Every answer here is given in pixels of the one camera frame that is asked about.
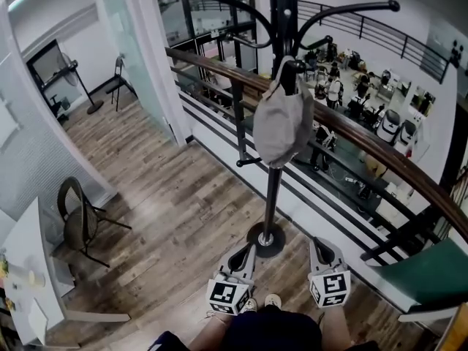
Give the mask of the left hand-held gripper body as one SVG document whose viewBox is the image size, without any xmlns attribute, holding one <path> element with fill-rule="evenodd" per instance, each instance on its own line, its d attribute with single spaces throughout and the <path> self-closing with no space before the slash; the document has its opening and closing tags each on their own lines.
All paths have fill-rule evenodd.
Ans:
<svg viewBox="0 0 468 351">
<path fill-rule="evenodd" d="M 206 300 L 214 312 L 236 316 L 241 313 L 254 289 L 254 269 L 217 270 L 208 280 Z"/>
</svg>

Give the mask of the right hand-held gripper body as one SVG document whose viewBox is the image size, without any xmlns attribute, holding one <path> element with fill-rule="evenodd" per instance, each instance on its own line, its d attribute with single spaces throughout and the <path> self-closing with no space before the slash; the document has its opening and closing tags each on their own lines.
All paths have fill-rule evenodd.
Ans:
<svg viewBox="0 0 468 351">
<path fill-rule="evenodd" d="M 321 309 L 343 306 L 351 293 L 351 272 L 341 266 L 308 275 L 309 291 Z"/>
</svg>

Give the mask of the black coat stand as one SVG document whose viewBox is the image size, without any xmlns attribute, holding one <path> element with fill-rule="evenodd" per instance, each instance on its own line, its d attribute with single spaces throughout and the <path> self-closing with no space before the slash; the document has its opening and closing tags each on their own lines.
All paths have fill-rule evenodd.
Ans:
<svg viewBox="0 0 468 351">
<path fill-rule="evenodd" d="M 271 47 L 273 51 L 272 81 L 276 77 L 279 65 L 285 56 L 292 56 L 293 61 L 286 64 L 283 75 L 281 76 L 281 85 L 287 95 L 294 93 L 293 79 L 306 71 L 306 64 L 297 58 L 301 47 L 301 41 L 308 31 L 321 18 L 325 18 L 339 13 L 363 12 L 390 10 L 397 12 L 400 5 L 395 0 L 385 2 L 371 2 L 362 4 L 350 4 L 340 7 L 330 8 L 324 12 L 318 13 L 308 19 L 302 27 L 298 26 L 298 0 L 270 0 L 271 16 L 266 18 L 254 7 L 244 4 L 237 0 L 215 0 L 225 3 L 231 7 L 244 10 L 253 15 L 265 28 L 268 33 L 268 41 L 259 44 L 246 41 L 246 46 L 260 49 Z M 257 254 L 261 257 L 274 257 L 285 245 L 284 231 L 275 221 L 276 202 L 281 185 L 282 169 L 273 169 L 268 166 L 268 188 L 265 204 L 265 218 L 263 222 L 254 225 L 248 233 L 249 243 L 256 245 Z"/>
</svg>

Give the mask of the grey cap hat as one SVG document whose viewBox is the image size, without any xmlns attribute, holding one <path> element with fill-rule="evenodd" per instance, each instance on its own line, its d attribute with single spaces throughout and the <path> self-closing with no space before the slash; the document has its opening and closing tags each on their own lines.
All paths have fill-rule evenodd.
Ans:
<svg viewBox="0 0 468 351">
<path fill-rule="evenodd" d="M 273 169 L 284 167 L 302 151 L 313 133 L 314 97 L 308 84 L 294 77 L 294 93 L 287 95 L 281 85 L 286 64 L 285 56 L 276 77 L 263 93 L 254 113 L 253 138 L 260 158 Z"/>
</svg>

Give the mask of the person's dark shorts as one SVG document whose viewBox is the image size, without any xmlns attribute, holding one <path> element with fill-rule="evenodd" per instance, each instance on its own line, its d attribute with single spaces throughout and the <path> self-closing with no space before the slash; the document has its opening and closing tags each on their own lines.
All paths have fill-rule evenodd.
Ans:
<svg viewBox="0 0 468 351">
<path fill-rule="evenodd" d="M 305 314 L 266 306 L 235 317 L 219 351 L 322 351 L 322 333 Z"/>
</svg>

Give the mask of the green board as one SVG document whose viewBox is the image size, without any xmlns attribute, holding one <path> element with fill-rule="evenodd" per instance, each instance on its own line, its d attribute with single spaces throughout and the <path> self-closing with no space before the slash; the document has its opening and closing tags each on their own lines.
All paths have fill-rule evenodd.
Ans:
<svg viewBox="0 0 468 351">
<path fill-rule="evenodd" d="M 468 302 L 468 254 L 450 238 L 374 270 L 415 302 L 412 311 L 448 309 Z"/>
</svg>

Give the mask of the wooden-topped black railing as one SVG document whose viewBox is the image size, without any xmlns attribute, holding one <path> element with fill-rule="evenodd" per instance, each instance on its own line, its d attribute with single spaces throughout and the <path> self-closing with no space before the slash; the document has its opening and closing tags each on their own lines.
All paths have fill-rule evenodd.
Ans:
<svg viewBox="0 0 468 351">
<path fill-rule="evenodd" d="M 246 70 L 223 64 L 220 61 L 212 60 L 190 52 L 176 50 L 175 48 L 166 48 L 166 54 L 177 60 L 207 69 L 217 74 L 223 75 L 231 81 L 255 88 L 258 91 L 267 91 L 270 81 L 255 75 Z M 428 175 L 426 175 L 417 165 L 407 159 L 403 154 L 387 143 L 384 143 L 369 130 L 363 128 L 351 119 L 331 110 L 329 107 L 315 104 L 315 120 L 326 127 L 330 127 L 341 137 L 347 139 L 357 147 L 361 148 L 367 154 L 384 164 L 392 170 L 397 176 L 407 182 L 417 193 L 423 196 L 431 205 L 437 207 L 442 216 L 449 221 L 453 229 L 468 244 L 468 216 L 456 205 L 453 199 L 438 184 L 436 184 Z M 440 239 L 424 224 L 424 218 L 418 216 L 401 205 L 394 197 L 385 192 L 383 197 L 400 213 L 409 220 L 408 227 L 396 229 L 388 225 L 386 228 L 390 231 L 388 240 L 380 242 L 374 249 L 366 250 L 361 259 L 368 261 L 376 260 L 382 253 L 390 253 L 397 246 L 406 246 L 415 235 L 424 235 L 427 239 L 437 244 Z"/>
</svg>

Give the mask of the wooden table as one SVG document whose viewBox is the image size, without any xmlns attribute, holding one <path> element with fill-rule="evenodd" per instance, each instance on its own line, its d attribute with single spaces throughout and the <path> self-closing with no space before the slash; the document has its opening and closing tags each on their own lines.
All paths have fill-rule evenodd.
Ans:
<svg viewBox="0 0 468 351">
<path fill-rule="evenodd" d="M 468 351 L 468 303 L 460 305 L 434 351 Z"/>
</svg>

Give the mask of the white robot unit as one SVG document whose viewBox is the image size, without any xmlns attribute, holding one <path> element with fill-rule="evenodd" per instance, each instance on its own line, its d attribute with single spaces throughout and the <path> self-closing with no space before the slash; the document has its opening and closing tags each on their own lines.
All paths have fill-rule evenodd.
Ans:
<svg viewBox="0 0 468 351">
<path fill-rule="evenodd" d="M 381 140 L 392 145 L 400 125 L 400 120 L 400 115 L 396 111 L 387 109 L 377 127 L 376 135 Z"/>
<path fill-rule="evenodd" d="M 417 127 L 409 120 L 405 120 L 397 132 L 394 147 L 407 146 L 416 132 Z"/>
</svg>

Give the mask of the white table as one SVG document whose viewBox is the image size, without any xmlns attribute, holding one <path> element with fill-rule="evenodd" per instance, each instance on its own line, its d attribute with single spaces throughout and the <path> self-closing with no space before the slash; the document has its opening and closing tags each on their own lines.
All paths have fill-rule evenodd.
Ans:
<svg viewBox="0 0 468 351">
<path fill-rule="evenodd" d="M 52 220 L 50 212 L 34 199 L 10 230 L 0 246 L 9 263 L 9 274 L 3 279 L 6 297 L 14 304 L 12 321 L 22 344 L 42 345 L 29 325 L 28 314 L 35 298 L 48 318 L 47 331 L 66 321 L 78 322 L 128 322 L 128 314 L 81 312 L 68 309 L 62 297 L 66 294 L 59 282 L 45 237 L 45 226 Z M 29 285 L 28 269 L 36 269 L 45 275 L 44 287 Z"/>
</svg>

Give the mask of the black standing fan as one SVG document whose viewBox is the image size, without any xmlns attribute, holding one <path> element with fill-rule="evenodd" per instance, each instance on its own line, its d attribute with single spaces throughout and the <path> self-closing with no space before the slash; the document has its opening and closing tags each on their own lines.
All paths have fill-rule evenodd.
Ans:
<svg viewBox="0 0 468 351">
<path fill-rule="evenodd" d="M 102 100 L 93 100 L 78 73 L 78 62 L 76 60 L 71 60 L 67 54 L 60 52 L 57 56 L 57 64 L 59 67 L 58 74 L 64 78 L 68 84 L 74 87 L 80 85 L 84 90 L 89 102 L 91 103 L 91 106 L 87 109 L 87 114 L 91 115 L 97 112 L 104 105 L 104 102 Z"/>
</svg>

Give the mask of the black folding chair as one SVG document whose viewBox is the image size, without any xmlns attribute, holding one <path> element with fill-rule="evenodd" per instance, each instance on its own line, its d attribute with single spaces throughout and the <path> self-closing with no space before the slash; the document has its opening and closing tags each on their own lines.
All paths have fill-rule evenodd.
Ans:
<svg viewBox="0 0 468 351">
<path fill-rule="evenodd" d="M 118 105 L 120 100 L 121 88 L 126 87 L 131 94 L 137 97 L 137 93 L 134 87 L 126 80 L 122 75 L 124 69 L 124 56 L 119 55 L 116 59 L 114 66 L 114 75 L 110 82 L 109 87 L 106 90 L 106 94 L 111 95 L 111 104 L 115 105 L 116 111 L 118 111 Z"/>
</svg>

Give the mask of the black balcony railing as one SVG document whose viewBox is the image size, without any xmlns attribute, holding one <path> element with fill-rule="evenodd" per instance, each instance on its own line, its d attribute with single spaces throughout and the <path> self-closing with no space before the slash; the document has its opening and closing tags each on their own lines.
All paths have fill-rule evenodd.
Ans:
<svg viewBox="0 0 468 351">
<path fill-rule="evenodd" d="M 308 31 L 309 37 L 330 35 L 339 46 L 350 46 L 366 59 L 395 63 L 400 61 L 418 68 L 442 83 L 449 67 L 448 60 L 420 40 L 383 22 L 358 13 L 339 13 L 321 18 Z"/>
</svg>

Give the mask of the dark framed window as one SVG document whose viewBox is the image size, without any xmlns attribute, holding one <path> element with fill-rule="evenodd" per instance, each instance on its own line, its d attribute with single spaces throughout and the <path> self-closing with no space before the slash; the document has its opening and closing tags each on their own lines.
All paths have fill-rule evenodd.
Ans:
<svg viewBox="0 0 468 351">
<path fill-rule="evenodd" d="M 27 62 L 26 66 L 34 82 L 42 88 L 54 75 L 66 66 L 56 39 L 40 49 Z"/>
</svg>

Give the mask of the black wall decoration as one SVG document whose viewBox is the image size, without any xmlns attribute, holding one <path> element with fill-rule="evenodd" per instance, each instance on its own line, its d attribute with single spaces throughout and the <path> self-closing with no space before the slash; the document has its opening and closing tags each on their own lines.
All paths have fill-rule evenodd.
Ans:
<svg viewBox="0 0 468 351">
<path fill-rule="evenodd" d="M 464 46 L 458 44 L 458 41 L 455 39 L 453 41 L 453 47 L 451 48 L 450 52 L 450 60 L 449 62 L 458 69 L 461 63 L 461 57 L 464 52 Z"/>
</svg>

